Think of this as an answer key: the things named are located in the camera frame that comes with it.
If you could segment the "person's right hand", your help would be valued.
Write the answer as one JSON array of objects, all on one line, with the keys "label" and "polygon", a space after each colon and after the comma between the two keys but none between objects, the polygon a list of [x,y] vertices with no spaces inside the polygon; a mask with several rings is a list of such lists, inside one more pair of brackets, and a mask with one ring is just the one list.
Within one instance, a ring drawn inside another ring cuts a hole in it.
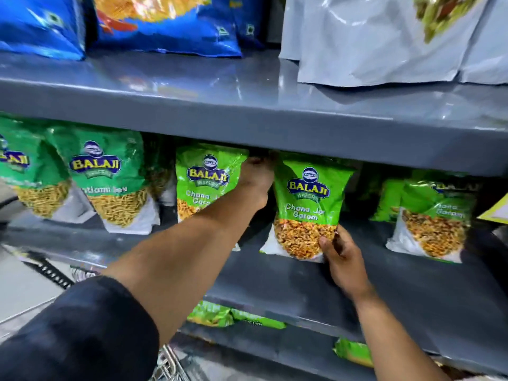
[{"label": "person's right hand", "polygon": [[356,305],[376,298],[377,294],[368,278],[361,250],[350,233],[338,224],[334,236],[336,236],[338,264],[335,267],[328,266],[335,284]]}]

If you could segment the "person's left hand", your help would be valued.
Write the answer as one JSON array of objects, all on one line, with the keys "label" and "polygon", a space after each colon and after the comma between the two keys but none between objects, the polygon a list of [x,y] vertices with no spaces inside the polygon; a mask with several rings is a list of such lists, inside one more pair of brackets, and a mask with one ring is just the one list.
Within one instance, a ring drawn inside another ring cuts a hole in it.
[{"label": "person's left hand", "polygon": [[252,166],[248,163],[248,158],[242,163],[236,187],[246,192],[247,198],[257,210],[261,210],[268,202],[268,192],[274,182],[274,167]]}]

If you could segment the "light green snack packet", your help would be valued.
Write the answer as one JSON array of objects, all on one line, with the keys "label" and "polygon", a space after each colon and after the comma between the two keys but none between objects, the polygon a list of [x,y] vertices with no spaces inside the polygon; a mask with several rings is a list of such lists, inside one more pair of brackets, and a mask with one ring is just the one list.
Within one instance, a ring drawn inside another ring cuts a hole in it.
[{"label": "light green snack packet", "polygon": [[333,346],[333,352],[352,363],[373,368],[371,351],[366,344],[339,338]]},{"label": "light green snack packet", "polygon": [[209,327],[224,328],[234,324],[231,308],[208,301],[200,301],[187,317],[187,321]]},{"label": "light green snack packet", "polygon": [[319,239],[334,238],[355,171],[350,160],[280,151],[273,183],[277,209],[260,253],[323,262]]},{"label": "light green snack packet", "polygon": [[250,314],[245,311],[241,311],[238,309],[231,309],[230,310],[232,317],[234,320],[238,321],[245,321],[247,323],[250,323],[252,325],[256,326],[264,326],[268,328],[273,328],[277,330],[285,329],[287,326],[284,322],[273,320],[264,316],[259,316],[255,314]]},{"label": "light green snack packet", "polygon": [[238,184],[249,151],[218,144],[190,142],[176,148],[177,220],[181,223]]},{"label": "light green snack packet", "polygon": [[405,180],[388,250],[441,262],[462,263],[467,233],[482,187],[476,179]]},{"label": "light green snack packet", "polygon": [[382,183],[379,203],[370,217],[371,221],[395,223],[399,214],[401,195],[404,188],[403,178],[389,178]]}]

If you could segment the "person's right forearm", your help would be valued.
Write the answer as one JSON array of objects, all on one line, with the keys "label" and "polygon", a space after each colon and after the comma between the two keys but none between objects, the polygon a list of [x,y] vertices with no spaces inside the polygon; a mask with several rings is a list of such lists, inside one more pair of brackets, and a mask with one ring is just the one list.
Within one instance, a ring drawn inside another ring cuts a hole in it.
[{"label": "person's right forearm", "polygon": [[351,298],[378,381],[452,381],[414,342],[372,287]]}]

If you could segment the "person's left forearm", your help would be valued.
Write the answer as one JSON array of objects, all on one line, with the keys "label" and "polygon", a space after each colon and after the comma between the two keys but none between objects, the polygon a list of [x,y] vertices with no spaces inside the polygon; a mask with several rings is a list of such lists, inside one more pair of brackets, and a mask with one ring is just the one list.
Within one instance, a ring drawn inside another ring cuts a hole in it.
[{"label": "person's left forearm", "polygon": [[148,381],[270,186],[239,183],[72,285],[0,345],[0,381]]}]

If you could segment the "dark green snack packet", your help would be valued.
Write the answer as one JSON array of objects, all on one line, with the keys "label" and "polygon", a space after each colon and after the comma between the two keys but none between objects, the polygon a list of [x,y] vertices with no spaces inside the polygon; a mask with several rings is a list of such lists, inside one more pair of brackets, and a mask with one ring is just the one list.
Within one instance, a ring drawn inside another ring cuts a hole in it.
[{"label": "dark green snack packet", "polygon": [[72,180],[46,130],[38,122],[0,114],[0,179],[34,215],[54,219]]},{"label": "dark green snack packet", "polygon": [[151,195],[161,205],[176,205],[175,145],[169,135],[141,132],[144,170]]},{"label": "dark green snack packet", "polygon": [[139,131],[71,122],[51,122],[47,130],[108,232],[148,235],[160,224]]}]

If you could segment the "grey snack pouch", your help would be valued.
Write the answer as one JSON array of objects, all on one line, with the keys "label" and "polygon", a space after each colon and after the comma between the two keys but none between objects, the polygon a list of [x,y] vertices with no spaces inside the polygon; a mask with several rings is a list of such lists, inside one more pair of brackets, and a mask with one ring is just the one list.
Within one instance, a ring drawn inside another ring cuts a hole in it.
[{"label": "grey snack pouch", "polygon": [[508,0],[488,0],[459,79],[461,83],[508,85]]},{"label": "grey snack pouch", "polygon": [[449,82],[488,0],[305,0],[300,83]]},{"label": "grey snack pouch", "polygon": [[301,59],[301,35],[305,0],[285,0],[282,42],[279,57],[291,61]]}]

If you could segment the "blue snack packet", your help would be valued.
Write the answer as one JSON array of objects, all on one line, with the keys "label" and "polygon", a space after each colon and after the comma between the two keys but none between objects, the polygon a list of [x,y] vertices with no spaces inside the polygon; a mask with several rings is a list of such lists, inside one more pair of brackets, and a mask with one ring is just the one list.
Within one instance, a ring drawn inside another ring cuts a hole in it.
[{"label": "blue snack packet", "polygon": [[0,0],[0,52],[80,61],[83,0]]},{"label": "blue snack packet", "polygon": [[238,58],[230,0],[93,0],[97,46]]},{"label": "blue snack packet", "polygon": [[229,0],[229,3],[240,46],[263,49],[269,0]]}]

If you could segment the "yellow shelf tag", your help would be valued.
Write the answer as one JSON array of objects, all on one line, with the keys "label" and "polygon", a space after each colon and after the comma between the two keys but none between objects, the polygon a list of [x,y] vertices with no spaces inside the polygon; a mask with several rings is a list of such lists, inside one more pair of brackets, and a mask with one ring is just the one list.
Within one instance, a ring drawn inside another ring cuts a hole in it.
[{"label": "yellow shelf tag", "polygon": [[508,193],[477,219],[508,225]]}]

